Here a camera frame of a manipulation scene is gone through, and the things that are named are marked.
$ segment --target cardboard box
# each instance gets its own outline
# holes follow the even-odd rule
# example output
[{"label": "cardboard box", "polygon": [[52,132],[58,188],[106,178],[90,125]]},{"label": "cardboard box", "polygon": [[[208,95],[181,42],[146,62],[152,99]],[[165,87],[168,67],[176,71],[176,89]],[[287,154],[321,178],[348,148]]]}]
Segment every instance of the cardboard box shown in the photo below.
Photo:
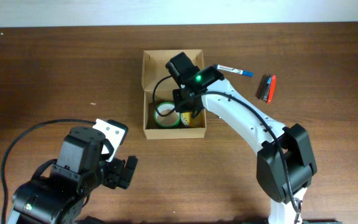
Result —
[{"label": "cardboard box", "polygon": [[[202,50],[146,50],[143,54],[142,86],[144,90],[143,130],[146,139],[180,139],[203,138],[206,131],[206,113],[203,110],[201,125],[199,128],[186,128],[179,125],[176,128],[163,129],[154,120],[154,105],[152,100],[153,90],[158,81],[169,76],[165,64],[180,52],[186,53],[194,65],[204,69],[204,57]],[[164,101],[173,102],[172,90],[178,85],[172,78],[162,82],[155,92],[157,104]]]}]

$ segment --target green tape roll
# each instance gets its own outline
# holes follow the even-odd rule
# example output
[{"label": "green tape roll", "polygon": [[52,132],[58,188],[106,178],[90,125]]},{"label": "green tape roll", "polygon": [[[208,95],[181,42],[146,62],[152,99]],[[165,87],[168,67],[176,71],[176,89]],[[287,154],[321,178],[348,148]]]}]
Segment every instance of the green tape roll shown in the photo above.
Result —
[{"label": "green tape roll", "polygon": [[[157,106],[157,109],[161,114],[167,114],[174,108],[175,104],[170,102],[161,103]],[[175,126],[178,126],[178,124],[180,123],[180,113],[173,112],[170,116],[161,117],[160,115],[158,115],[156,110],[154,110],[154,120],[162,128],[173,128]]]}]

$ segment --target wall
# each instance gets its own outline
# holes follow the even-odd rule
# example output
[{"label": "wall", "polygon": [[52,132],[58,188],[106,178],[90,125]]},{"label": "wall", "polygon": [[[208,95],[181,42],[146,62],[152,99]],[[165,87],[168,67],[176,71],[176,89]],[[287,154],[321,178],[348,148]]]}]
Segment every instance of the wall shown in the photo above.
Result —
[{"label": "wall", "polygon": [[358,21],[358,0],[0,1],[0,27]]}]

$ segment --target robotic arm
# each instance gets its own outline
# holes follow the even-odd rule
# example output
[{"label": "robotic arm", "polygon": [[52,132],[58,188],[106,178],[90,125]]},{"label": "robotic arm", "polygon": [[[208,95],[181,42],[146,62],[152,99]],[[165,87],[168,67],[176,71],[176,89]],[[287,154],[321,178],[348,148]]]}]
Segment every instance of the robotic arm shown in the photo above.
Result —
[{"label": "robotic arm", "polygon": [[[296,206],[300,210],[306,188],[317,172],[306,130],[299,124],[288,128],[267,116],[238,94],[222,73],[212,66],[200,71],[184,53],[173,57],[166,68],[180,87],[173,91],[177,112],[192,111],[195,117],[205,108],[215,113],[236,130],[256,153],[257,180],[271,198],[269,223],[301,223],[300,214],[290,203],[290,195],[298,200]],[[288,149],[284,155],[287,170],[277,150],[277,141]]]},{"label": "robotic arm", "polygon": [[[100,119],[93,128],[72,128],[59,158],[41,165],[31,180],[15,191],[7,223],[71,224],[99,185],[127,189],[137,158],[129,156],[125,162],[114,157],[127,132],[128,127],[121,123]],[[52,166],[49,177],[41,176],[48,166]]]}]

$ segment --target black wire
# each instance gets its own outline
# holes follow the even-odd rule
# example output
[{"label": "black wire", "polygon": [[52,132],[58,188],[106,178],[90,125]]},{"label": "black wire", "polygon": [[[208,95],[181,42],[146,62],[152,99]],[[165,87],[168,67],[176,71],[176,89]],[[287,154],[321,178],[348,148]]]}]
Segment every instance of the black wire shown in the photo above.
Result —
[{"label": "black wire", "polygon": [[2,214],[1,214],[1,223],[5,224],[6,222],[6,209],[7,209],[7,201],[8,201],[8,192],[7,192],[7,185],[6,185],[6,179],[5,179],[5,165],[6,165],[6,161],[7,161],[7,157],[10,153],[10,151],[12,150],[13,146],[20,140],[22,139],[24,136],[26,136],[27,134],[29,134],[31,131],[41,128],[45,125],[48,124],[54,124],[54,123],[62,123],[62,122],[79,122],[79,123],[86,123],[86,124],[91,124],[91,125],[95,125],[96,123],[93,121],[85,121],[82,119],[55,119],[55,120],[51,120],[51,121],[46,121],[40,124],[37,124],[27,130],[25,130],[22,134],[19,135],[19,137],[15,138],[15,140],[13,140],[13,142],[11,143],[11,145],[8,147],[8,149],[6,149],[4,158],[2,159],[2,163],[1,163],[1,180],[2,180],[2,187],[4,189],[4,205],[2,207]]},{"label": "black wire", "polygon": [[157,104],[155,103],[155,99],[154,99],[154,98],[155,98],[155,91],[157,90],[158,85],[161,84],[164,80],[169,79],[169,78],[171,78],[170,75],[167,76],[167,77],[165,77],[165,78],[162,78],[160,81],[158,81],[157,84],[155,84],[155,87],[154,87],[154,90],[153,90],[153,104],[154,104],[154,108],[155,108],[155,111],[157,112],[157,114],[160,115],[161,117],[170,116],[170,115],[175,111],[175,110],[171,110],[171,111],[169,111],[167,114],[161,114],[161,113],[158,111],[158,109],[157,109]]},{"label": "black wire", "polygon": [[88,195],[86,196],[85,203],[82,205],[82,207],[85,207],[85,205],[89,202],[90,197],[91,197],[91,194],[88,194]]},{"label": "black wire", "polygon": [[41,175],[45,172],[45,170],[47,170],[50,165],[56,164],[56,162],[57,162],[57,159],[51,159],[51,160],[48,160],[47,162],[44,162],[44,164],[42,164],[41,166],[39,166],[35,170],[34,174],[31,177],[31,179],[32,180],[40,179]]},{"label": "black wire", "polygon": [[[154,102],[154,94],[155,94],[155,90],[157,89],[157,86],[164,80],[168,79],[169,77],[165,77],[163,79],[161,79],[157,85],[155,86],[154,88],[154,91],[153,91],[153,102]],[[168,116],[170,114],[172,114],[177,108],[180,108],[181,106],[183,106],[184,104],[186,104],[188,101],[190,100],[194,100],[198,97],[201,97],[201,96],[204,96],[204,95],[221,95],[221,96],[225,96],[227,97],[229,100],[234,100],[235,102],[239,103],[240,105],[246,107],[249,111],[251,111],[258,119],[259,121],[263,124],[263,126],[265,126],[265,129],[269,132],[269,134],[273,137],[273,140],[275,141],[276,145],[277,145],[277,149],[278,149],[278,152],[280,153],[280,158],[281,158],[281,161],[282,161],[282,164],[283,164],[283,169],[284,169],[284,175],[285,175],[285,182],[287,183],[287,193],[288,193],[288,196],[291,200],[291,204],[292,204],[292,207],[294,209],[294,211],[296,212],[296,214],[300,214],[300,211],[298,209],[298,207],[296,206],[296,203],[295,203],[295,199],[293,197],[293,194],[292,194],[292,187],[291,187],[291,181],[290,181],[290,175],[288,173],[288,166],[287,166],[287,162],[285,161],[285,157],[284,157],[284,152],[283,152],[283,148],[281,147],[281,144],[280,142],[278,141],[276,135],[273,133],[273,131],[270,129],[270,127],[268,126],[268,124],[266,123],[266,121],[258,114],[258,112],[256,112],[252,107],[250,107],[249,105],[247,105],[246,103],[244,103],[243,101],[241,100],[238,100],[237,98],[235,98],[234,96],[232,95],[228,95],[228,94],[225,94],[225,93],[221,93],[221,92],[218,92],[218,91],[207,91],[205,93],[200,93],[198,95],[195,95],[195,96],[192,96],[191,98],[188,98],[186,100],[183,100],[182,102],[178,103],[177,105],[175,105],[174,109],[172,109],[169,113],[165,114],[165,115],[161,115],[160,112],[158,111],[157,107],[155,107],[155,110],[156,112],[160,115],[160,116]]]},{"label": "black wire", "polygon": [[295,216],[295,221],[293,222],[294,224],[298,224],[299,223],[299,216],[300,216],[300,213],[301,213],[301,210],[302,210],[302,202],[300,199],[296,198],[295,199],[296,202],[298,203],[298,209],[299,209],[299,213],[296,214]]}]

